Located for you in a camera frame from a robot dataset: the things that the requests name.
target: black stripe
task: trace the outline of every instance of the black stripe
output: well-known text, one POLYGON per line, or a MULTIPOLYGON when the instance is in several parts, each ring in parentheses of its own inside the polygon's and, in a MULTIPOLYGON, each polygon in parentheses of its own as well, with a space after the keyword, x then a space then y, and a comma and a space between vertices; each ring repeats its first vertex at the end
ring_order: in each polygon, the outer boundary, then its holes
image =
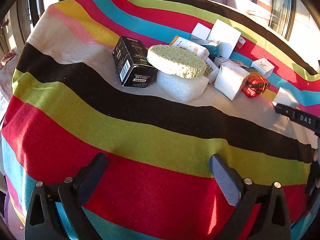
POLYGON ((255 33, 259 34, 260 36, 265 38, 267 41, 270 41, 275 46, 277 46, 282 52, 284 52, 287 56, 289 56, 295 63, 303 67, 310 75, 318 74, 308 63, 304 62, 304 60, 293 49, 291 49, 284 41, 282 41, 272 32, 268 31, 265 27, 251 20, 250 18, 243 15, 242 13, 236 12, 226 6, 213 3, 208 0, 165 0, 165 1, 179 2, 179 3, 192 5, 199 9, 203 9, 212 13, 219 14, 223 17, 226 17, 237 23, 240 23, 248 27, 255 33))
POLYGON ((41 83, 64 83, 88 105, 117 119, 151 124, 198 138, 223 138, 234 147, 283 159, 312 161, 310 144, 302 144, 248 120, 228 116, 212 106, 188 106, 155 96, 121 92, 86 64, 59 64, 28 43, 17 69, 31 73, 41 83))

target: colorful tablecloth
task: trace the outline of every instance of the colorful tablecloth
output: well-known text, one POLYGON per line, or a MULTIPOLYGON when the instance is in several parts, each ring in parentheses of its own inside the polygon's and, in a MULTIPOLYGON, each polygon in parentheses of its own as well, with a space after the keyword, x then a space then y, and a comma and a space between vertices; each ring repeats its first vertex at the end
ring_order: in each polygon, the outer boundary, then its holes
MULTIPOLYGON (((291 222, 304 193, 315 135, 277 115, 272 100, 289 89, 299 108, 320 116, 320 75, 276 34, 236 10, 206 0, 67 0, 51 5, 20 56, 2 129, 4 169, 13 205, 25 220, 38 180, 74 176, 98 153, 109 167, 84 211, 103 239, 213 239, 234 211, 209 170, 219 153, 242 177, 283 185, 291 222), (189 38, 198 22, 220 19, 246 43, 231 58, 275 65, 271 86, 234 101, 208 85, 190 104, 152 84, 121 87, 112 51, 119 35, 148 48, 189 38)), ((61 219, 76 239, 61 206, 61 219)), ((240 240, 253 225, 256 205, 240 240)), ((292 231, 299 239, 308 214, 292 231)))

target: silver bolt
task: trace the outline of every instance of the silver bolt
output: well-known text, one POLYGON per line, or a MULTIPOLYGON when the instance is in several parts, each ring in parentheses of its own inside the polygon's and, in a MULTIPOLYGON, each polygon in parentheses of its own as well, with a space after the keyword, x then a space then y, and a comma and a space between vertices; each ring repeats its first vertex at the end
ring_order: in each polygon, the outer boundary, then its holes
POLYGON ((273 185, 275 185, 276 188, 281 188, 280 182, 275 182, 273 185))
POLYGON ((38 181, 37 183, 36 183, 36 187, 41 187, 43 185, 43 182, 42 181, 38 181))
POLYGON ((244 179, 244 183, 247 184, 247 185, 251 185, 252 184, 252 180, 249 179, 249 178, 245 178, 244 179))
POLYGON ((72 182, 72 180, 73 180, 72 177, 66 177, 66 178, 64 179, 64 182, 65 182, 65 183, 70 183, 70 182, 72 182))

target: oval sponge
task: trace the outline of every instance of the oval sponge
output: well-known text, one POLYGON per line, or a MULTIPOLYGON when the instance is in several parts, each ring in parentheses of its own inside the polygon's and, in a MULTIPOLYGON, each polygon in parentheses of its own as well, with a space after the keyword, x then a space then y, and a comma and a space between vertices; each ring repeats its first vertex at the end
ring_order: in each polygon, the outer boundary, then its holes
POLYGON ((147 60, 158 70, 182 78, 200 77, 206 69, 204 60, 195 54, 169 45, 151 46, 147 60))

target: black product box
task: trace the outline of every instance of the black product box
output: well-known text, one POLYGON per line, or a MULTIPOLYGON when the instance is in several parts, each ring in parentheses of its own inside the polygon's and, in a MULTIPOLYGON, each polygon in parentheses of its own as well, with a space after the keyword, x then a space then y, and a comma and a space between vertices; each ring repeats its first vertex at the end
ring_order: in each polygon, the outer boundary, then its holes
POLYGON ((147 49, 135 39, 120 36, 113 58, 124 87, 145 88, 158 72, 147 60, 147 49))

